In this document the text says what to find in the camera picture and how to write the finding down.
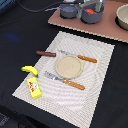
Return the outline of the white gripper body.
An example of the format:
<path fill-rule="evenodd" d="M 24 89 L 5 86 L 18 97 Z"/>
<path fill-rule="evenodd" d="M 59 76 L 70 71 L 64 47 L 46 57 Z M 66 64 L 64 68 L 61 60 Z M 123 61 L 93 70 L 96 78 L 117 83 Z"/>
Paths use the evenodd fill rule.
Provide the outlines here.
<path fill-rule="evenodd" d="M 95 5 L 94 10 L 99 12 L 101 7 L 104 5 L 105 0 L 64 0 L 66 4 L 75 4 L 78 8 L 77 17 L 80 18 L 82 16 L 82 9 L 89 5 Z"/>

